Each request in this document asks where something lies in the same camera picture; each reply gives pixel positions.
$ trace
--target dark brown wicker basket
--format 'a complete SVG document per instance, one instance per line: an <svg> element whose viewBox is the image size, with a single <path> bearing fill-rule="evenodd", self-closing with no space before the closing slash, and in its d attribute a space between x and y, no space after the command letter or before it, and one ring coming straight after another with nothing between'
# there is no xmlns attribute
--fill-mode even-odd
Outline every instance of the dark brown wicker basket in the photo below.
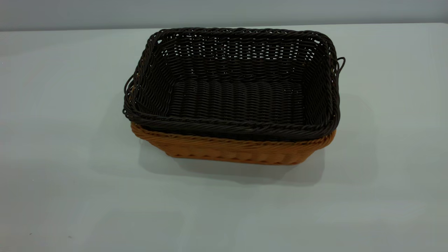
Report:
<svg viewBox="0 0 448 252"><path fill-rule="evenodd" d="M123 113L164 133L318 139L338 125L343 66L332 41L315 31L161 30L125 86Z"/></svg>

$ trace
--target gray wall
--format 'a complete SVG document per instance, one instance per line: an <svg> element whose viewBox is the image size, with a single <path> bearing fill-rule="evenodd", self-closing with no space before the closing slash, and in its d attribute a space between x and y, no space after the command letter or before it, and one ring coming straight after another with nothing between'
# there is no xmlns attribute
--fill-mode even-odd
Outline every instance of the gray wall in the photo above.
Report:
<svg viewBox="0 0 448 252"><path fill-rule="evenodd" d="M0 30L446 21L448 0L0 0Z"/></svg>

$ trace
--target rectangular basket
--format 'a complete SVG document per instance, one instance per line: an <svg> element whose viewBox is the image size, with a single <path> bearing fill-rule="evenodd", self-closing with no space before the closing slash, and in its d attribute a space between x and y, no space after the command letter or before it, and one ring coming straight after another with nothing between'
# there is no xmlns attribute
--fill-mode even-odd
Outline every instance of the rectangular basket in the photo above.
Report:
<svg viewBox="0 0 448 252"><path fill-rule="evenodd" d="M342 67L332 41L315 31L161 30L125 86L123 113L164 133L319 139L339 123Z"/></svg>
<svg viewBox="0 0 448 252"><path fill-rule="evenodd" d="M329 145L336 131L323 138L301 142L259 142L167 134L131 123L134 134L172 157L262 165L295 165Z"/></svg>

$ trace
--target table surface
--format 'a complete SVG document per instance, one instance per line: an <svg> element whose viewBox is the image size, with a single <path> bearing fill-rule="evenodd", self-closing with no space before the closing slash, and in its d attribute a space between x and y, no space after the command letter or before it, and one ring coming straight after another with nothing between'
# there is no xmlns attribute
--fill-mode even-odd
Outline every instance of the table surface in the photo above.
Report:
<svg viewBox="0 0 448 252"><path fill-rule="evenodd" d="M0 251L448 251L448 25L271 28L347 58L336 138L297 166L135 137L123 87L158 29L0 33Z"/></svg>

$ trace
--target basket handle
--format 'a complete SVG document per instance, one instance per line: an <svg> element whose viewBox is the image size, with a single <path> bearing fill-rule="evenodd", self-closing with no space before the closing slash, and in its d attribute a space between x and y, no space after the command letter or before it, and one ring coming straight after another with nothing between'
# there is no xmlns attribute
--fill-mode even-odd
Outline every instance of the basket handle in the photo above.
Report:
<svg viewBox="0 0 448 252"><path fill-rule="evenodd" d="M342 65L339 67L339 60L343 60ZM339 76L339 73L342 71L342 69L344 68L345 65L345 57L340 57L336 60L337 62L337 67L336 67L336 71L337 71L337 76Z"/></svg>

